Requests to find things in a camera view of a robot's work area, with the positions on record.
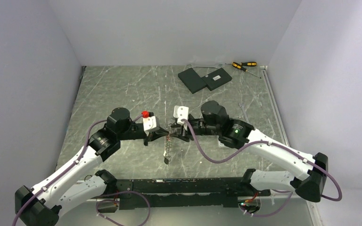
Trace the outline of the yellow black screwdriver front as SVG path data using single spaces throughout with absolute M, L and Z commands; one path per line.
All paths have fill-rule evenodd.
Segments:
M 259 75 L 249 71 L 249 68 L 251 68 L 251 67 L 247 67 L 247 66 L 246 67 L 233 66 L 233 67 L 236 68 L 236 69 L 239 69 L 241 71 L 244 71 L 246 73 L 249 73 L 249 74 L 251 74 L 251 75 L 253 75 L 253 76 L 255 76 L 255 77 L 259 78 L 259 79 L 261 78 Z

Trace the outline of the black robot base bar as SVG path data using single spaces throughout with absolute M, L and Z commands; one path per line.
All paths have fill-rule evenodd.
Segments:
M 270 196 L 270 190 L 256 192 L 241 183 L 241 177 L 119 179 L 108 185 L 106 197 L 117 197 L 121 210 L 151 207 L 222 206 L 236 208 L 252 196 Z

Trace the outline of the silver wrench on table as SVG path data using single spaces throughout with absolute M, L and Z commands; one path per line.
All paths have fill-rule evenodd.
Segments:
M 245 110 L 245 105 L 243 103 L 239 103 L 239 107 L 241 108 L 242 110 L 242 113 L 243 113 L 243 117 L 245 119 L 245 121 L 247 123 L 250 123 L 249 119 L 248 119 L 248 116 L 247 116 L 247 113 L 246 113 L 246 110 Z

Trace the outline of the small black flat box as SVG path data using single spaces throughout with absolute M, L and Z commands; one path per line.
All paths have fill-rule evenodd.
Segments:
M 207 88 L 213 91 L 230 82 L 232 77 L 223 68 L 220 68 L 203 76 L 202 80 L 206 83 Z

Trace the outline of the large black flat box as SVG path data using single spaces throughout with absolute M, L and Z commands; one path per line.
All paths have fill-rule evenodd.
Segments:
M 192 94 L 207 87 L 207 84 L 193 68 L 178 73 L 178 78 Z

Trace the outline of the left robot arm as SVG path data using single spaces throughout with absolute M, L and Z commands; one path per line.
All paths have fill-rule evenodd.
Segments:
M 128 109 L 118 107 L 105 119 L 89 127 L 81 150 L 57 171 L 33 187 L 20 187 L 15 192 L 15 213 L 27 226 L 54 226 L 59 219 L 86 200 L 112 197 L 117 190 L 116 178 L 100 170 L 89 180 L 78 184 L 78 179 L 99 166 L 121 147 L 122 140 L 149 142 L 166 137 L 169 132 L 160 127 L 152 112 L 144 111 L 132 120 Z

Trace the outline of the long silver wrench at wall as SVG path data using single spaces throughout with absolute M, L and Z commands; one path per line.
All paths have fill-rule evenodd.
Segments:
M 224 64 L 213 64 L 213 65 L 203 65 L 203 64 L 188 64 L 188 68 L 215 68 L 220 69 L 224 66 Z

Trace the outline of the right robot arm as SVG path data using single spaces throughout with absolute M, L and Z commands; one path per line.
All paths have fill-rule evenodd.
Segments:
M 268 137 L 253 125 L 231 118 L 225 107 L 216 101 L 201 106 L 202 118 L 194 118 L 186 106 L 174 107 L 172 137 L 186 142 L 197 142 L 198 136 L 217 136 L 226 147 L 256 154 L 280 166 L 281 171 L 265 172 L 247 169 L 241 182 L 241 190 L 253 195 L 262 190 L 292 191 L 301 198 L 319 202 L 324 198 L 328 157 L 323 153 L 304 153 Z

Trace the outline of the yellow black screwdriver rear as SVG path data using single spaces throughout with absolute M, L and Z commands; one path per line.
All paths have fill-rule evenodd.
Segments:
M 232 65 L 232 66 L 241 66 L 241 67 L 255 67 L 257 66 L 257 62 L 242 62 L 242 63 L 237 63 L 237 62 L 232 62 L 230 64 L 227 65 Z

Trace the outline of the round metal key organizer disc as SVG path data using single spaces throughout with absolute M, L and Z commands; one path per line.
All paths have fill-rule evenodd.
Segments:
M 165 145 L 164 145 L 164 163 L 168 165 L 172 160 L 172 137 L 170 135 L 167 135 L 165 137 Z

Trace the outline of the yellow black screwdriver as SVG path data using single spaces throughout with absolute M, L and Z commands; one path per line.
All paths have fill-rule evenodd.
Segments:
M 241 67 L 255 67 L 257 66 L 257 62 L 242 62 L 242 63 L 237 63 L 237 62 L 232 62 L 230 64 L 227 65 L 232 65 L 232 66 L 241 66 Z
M 251 75 L 253 75 L 253 76 L 255 76 L 255 77 L 259 78 L 259 79 L 261 78 L 259 75 L 249 71 L 249 68 L 251 68 L 251 67 L 247 67 L 247 66 L 246 67 L 233 66 L 233 67 L 236 68 L 236 69 L 239 69 L 241 71 L 244 71 L 246 73 L 249 73 L 249 74 L 251 74 Z

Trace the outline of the clear plastic case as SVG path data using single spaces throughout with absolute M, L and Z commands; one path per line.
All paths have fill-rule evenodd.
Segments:
M 225 144 L 223 144 L 222 142 L 218 141 L 218 146 L 220 148 L 226 148 L 227 146 Z

